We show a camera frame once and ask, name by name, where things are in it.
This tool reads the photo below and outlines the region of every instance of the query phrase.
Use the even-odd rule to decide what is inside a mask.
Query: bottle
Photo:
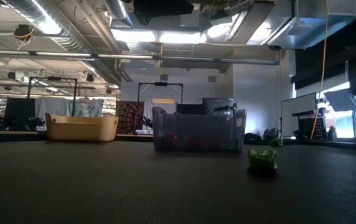
[[[337,133],[333,126],[329,127],[329,132],[327,133],[327,139],[329,141],[336,141],[337,140]]]

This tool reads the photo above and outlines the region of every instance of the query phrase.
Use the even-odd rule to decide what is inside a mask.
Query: whiteboard
[[[293,131],[298,130],[298,117],[293,113],[316,110],[316,93],[300,96],[282,101],[282,135],[294,136]]]

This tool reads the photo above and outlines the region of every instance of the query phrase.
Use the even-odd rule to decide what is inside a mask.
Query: green object
[[[248,168],[254,170],[275,170],[276,151],[272,149],[249,149],[247,152]]]
[[[282,139],[274,139],[271,141],[271,146],[272,147],[282,147],[283,146],[283,140]]]

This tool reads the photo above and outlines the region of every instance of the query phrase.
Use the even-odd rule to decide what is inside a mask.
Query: plastic storage bin
[[[246,110],[226,115],[167,114],[152,109],[154,147],[157,150],[241,151]]]
[[[82,118],[46,113],[45,118],[49,140],[107,142],[116,136],[117,116]]]

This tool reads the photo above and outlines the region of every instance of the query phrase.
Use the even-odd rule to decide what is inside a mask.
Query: tan basket
[[[113,141],[116,136],[118,117],[82,118],[45,114],[49,140],[66,141]]]

